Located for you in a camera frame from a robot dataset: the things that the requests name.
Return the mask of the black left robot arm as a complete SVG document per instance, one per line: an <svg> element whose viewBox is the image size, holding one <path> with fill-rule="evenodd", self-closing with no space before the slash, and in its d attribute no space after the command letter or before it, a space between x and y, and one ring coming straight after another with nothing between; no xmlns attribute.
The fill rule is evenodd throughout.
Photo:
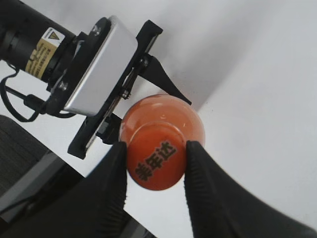
<svg viewBox="0 0 317 238"><path fill-rule="evenodd" d="M121 118L114 114L120 99L128 99L137 77L181 100L177 89L152 55L162 29L146 21L133 35L116 17L101 18L90 33L73 34L19 0L0 3L0 58L15 72L24 71L45 82L50 96L24 95L0 82L0 96L20 122L38 115L60 119L83 115L84 122L68 153L84 159L95 137L118 141Z"/></svg>

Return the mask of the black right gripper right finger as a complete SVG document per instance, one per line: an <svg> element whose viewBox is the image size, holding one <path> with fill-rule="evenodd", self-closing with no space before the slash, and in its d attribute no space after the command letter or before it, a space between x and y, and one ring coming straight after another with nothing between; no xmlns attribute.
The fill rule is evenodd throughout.
<svg viewBox="0 0 317 238"><path fill-rule="evenodd" d="M184 187L196 238L315 238L316 230L267 205L232 179L198 141L186 143Z"/></svg>

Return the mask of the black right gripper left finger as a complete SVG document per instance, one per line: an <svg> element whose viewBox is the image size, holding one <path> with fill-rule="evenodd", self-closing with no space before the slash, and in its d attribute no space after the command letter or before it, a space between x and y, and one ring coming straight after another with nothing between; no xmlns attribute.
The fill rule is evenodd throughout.
<svg viewBox="0 0 317 238"><path fill-rule="evenodd" d="M2 238L118 238L127 191L127 146L115 143L90 174L61 198L16 223Z"/></svg>

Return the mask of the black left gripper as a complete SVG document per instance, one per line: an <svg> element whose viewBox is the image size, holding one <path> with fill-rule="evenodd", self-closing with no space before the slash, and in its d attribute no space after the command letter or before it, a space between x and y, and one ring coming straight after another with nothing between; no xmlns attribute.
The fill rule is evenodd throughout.
<svg viewBox="0 0 317 238"><path fill-rule="evenodd" d="M94 56L97 55L110 27L109 19L101 19L90 33L81 32L77 36L62 41L58 47L56 66L48 81L50 96L47 100L47 113L49 115L76 115L66 112L63 108L76 86L79 85ZM152 45L161 33L162 29L148 20L139 33L134 35L138 43L136 52L100 111L94 116L84 116L85 120L67 148L70 155L84 159L96 137L108 145L119 141L122 119L113 114L113 110L120 99L128 98L138 75L168 95L181 99L188 105L192 104L172 82L159 60L149 54Z"/></svg>

